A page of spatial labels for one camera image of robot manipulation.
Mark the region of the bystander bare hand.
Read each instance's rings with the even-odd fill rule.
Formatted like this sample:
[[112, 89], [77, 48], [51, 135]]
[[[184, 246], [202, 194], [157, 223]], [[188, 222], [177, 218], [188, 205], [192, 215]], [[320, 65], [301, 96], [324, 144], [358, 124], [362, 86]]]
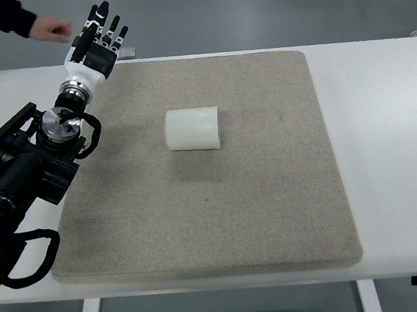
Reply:
[[70, 40], [71, 22], [56, 17], [37, 17], [29, 31], [29, 37], [38, 41], [61, 42]]

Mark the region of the black sleeved forearm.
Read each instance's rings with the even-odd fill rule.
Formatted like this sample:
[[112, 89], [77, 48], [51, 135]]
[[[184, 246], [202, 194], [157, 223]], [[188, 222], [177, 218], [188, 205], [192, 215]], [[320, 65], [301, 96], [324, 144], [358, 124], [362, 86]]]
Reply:
[[23, 9], [18, 0], [0, 0], [0, 30], [2, 32], [15, 32], [28, 39], [37, 15]]

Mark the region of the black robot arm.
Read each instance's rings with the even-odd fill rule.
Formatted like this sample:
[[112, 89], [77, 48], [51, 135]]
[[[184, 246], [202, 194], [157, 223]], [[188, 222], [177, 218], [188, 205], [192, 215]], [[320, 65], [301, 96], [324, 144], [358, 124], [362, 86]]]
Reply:
[[93, 5], [65, 62], [66, 77], [49, 110], [28, 103], [0, 128], [0, 286], [24, 289], [42, 280], [60, 245], [56, 230], [18, 232], [36, 199], [61, 202], [78, 161], [99, 144], [101, 123], [87, 114], [95, 89], [112, 72], [128, 27], [110, 4]]

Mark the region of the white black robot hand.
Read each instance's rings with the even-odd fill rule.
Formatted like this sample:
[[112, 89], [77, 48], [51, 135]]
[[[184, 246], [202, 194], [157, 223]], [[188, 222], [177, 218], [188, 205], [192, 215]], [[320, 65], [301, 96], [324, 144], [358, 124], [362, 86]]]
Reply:
[[[119, 25], [120, 16], [116, 15], [109, 27], [105, 28], [110, 4], [108, 1], [101, 2], [98, 6], [92, 5], [88, 18], [83, 28], [85, 29], [80, 36], [73, 41], [66, 54], [64, 68], [66, 76], [60, 84], [60, 92], [73, 94], [87, 94], [95, 92], [95, 89], [110, 76], [119, 50], [128, 32], [128, 27], [124, 26], [115, 39], [116, 27]], [[93, 44], [95, 52], [90, 56], [86, 54], [90, 45]]]

